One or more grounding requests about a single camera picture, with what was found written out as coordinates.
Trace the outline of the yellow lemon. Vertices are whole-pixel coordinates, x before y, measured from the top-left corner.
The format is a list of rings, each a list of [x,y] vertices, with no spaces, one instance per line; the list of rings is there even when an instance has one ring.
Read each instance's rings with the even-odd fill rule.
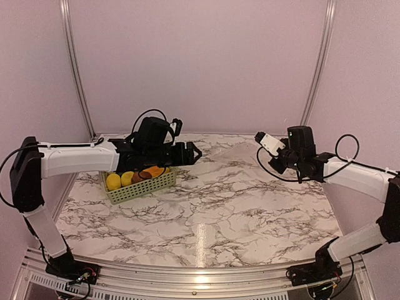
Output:
[[[106,187],[108,191],[115,191],[117,189],[120,189],[121,186],[121,177],[118,174],[111,173],[107,175]]]
[[[133,176],[134,176],[133,171],[124,172],[121,175],[121,186],[126,187],[126,186],[131,185],[133,182]]]

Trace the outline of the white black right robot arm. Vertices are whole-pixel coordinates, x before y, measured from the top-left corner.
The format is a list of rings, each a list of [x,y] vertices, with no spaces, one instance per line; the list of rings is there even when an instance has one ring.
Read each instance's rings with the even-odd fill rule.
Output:
[[[296,173],[295,183],[338,186],[383,205],[376,221],[328,241],[316,251],[313,262],[289,267],[287,276],[294,285],[338,276],[343,259],[399,242],[399,172],[358,162],[356,154],[344,158],[338,151],[318,153],[309,126],[289,127],[281,139],[259,132],[255,140],[270,156],[266,171],[274,178],[281,179],[290,169]]]

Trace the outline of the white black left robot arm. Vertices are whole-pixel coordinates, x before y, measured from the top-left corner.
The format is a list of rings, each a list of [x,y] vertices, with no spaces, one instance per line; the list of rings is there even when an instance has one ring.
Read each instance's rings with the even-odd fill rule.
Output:
[[[53,176],[103,171],[143,171],[148,167],[191,166],[202,156],[193,142],[177,142],[183,123],[145,117],[137,131],[123,139],[92,143],[40,143],[34,136],[24,139],[12,152],[9,172],[12,203],[31,232],[49,254],[49,265],[65,278],[74,278],[79,264],[45,207],[41,181]]]

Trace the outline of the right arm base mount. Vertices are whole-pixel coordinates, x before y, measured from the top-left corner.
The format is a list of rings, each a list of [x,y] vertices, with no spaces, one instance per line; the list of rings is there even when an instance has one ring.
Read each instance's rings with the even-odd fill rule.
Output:
[[[339,262],[310,262],[287,268],[286,277],[292,286],[314,284],[329,279],[338,279],[343,274]]]

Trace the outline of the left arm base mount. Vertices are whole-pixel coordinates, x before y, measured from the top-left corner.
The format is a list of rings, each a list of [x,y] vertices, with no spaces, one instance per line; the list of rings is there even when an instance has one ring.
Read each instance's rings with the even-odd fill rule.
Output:
[[[73,283],[77,283],[79,277],[88,273],[88,278],[82,279],[81,282],[95,285],[98,280],[100,266],[75,259],[63,262],[50,259],[50,262],[46,266],[46,272],[60,278],[68,279]]]

